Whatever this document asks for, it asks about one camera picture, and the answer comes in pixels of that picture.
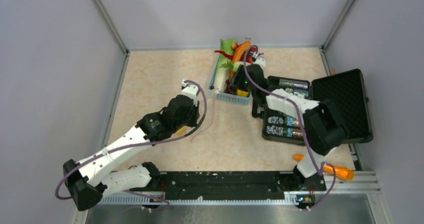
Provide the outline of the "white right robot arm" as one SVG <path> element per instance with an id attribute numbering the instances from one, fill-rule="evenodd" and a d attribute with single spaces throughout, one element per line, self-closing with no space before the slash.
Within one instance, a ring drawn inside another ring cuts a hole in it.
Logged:
<path id="1" fill-rule="evenodd" d="M 293 184 L 299 190 L 307 190 L 314 182 L 313 175 L 322 173 L 321 165 L 326 156 L 349 134 L 336 104 L 328 99 L 316 101 L 298 97 L 270 85 L 258 64 L 241 64 L 230 82 L 236 88 L 249 92 L 259 107 L 298 120 L 307 154 L 295 166 L 294 170 L 298 173 L 293 176 Z"/>

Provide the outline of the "clear zip bag pink dots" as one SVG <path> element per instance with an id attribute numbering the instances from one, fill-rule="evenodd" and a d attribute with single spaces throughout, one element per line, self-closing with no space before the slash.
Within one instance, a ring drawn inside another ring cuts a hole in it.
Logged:
<path id="1" fill-rule="evenodd" d="M 191 143 L 194 141 L 195 138 L 198 138 L 199 136 L 204 136 L 208 129 L 212 126 L 216 114 L 215 101 L 217 100 L 218 93 L 218 88 L 214 88 L 214 90 L 208 90 L 205 93 L 205 98 L 202 98 L 200 100 L 199 110 L 201 112 L 201 116 L 198 123 L 200 123 L 201 120 L 203 120 L 203 122 L 202 124 L 200 124 L 199 128 L 189 136 L 189 141 Z"/>

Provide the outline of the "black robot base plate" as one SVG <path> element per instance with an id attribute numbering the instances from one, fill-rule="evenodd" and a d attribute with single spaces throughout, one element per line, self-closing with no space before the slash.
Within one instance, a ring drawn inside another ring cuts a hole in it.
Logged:
<path id="1" fill-rule="evenodd" d="M 159 193 L 169 201 L 256 201 L 282 200 L 286 192 L 308 194 L 327 189 L 324 178 L 304 179 L 293 172 L 167 172 L 153 183 L 132 191 Z"/>

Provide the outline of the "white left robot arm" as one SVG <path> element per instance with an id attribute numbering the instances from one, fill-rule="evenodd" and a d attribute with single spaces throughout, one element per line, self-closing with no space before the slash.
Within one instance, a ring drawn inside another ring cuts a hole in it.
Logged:
<path id="1" fill-rule="evenodd" d="M 64 184 L 78 211 L 94 207 L 106 196 L 135 187 L 154 191 L 160 186 L 159 171 L 143 163 L 133 171 L 115 168 L 170 137 L 184 126 L 199 126 L 199 100 L 196 94 L 179 94 L 158 112 L 144 115 L 124 135 L 90 157 L 63 166 Z"/>

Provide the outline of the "dark red toy grapes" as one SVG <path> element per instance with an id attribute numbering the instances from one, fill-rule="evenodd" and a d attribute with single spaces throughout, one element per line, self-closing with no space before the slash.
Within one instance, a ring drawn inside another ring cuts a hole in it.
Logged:
<path id="1" fill-rule="evenodd" d="M 226 87 L 224 92 L 230 95 L 236 95 L 237 87 L 234 86 L 232 79 L 227 79 L 225 83 Z"/>

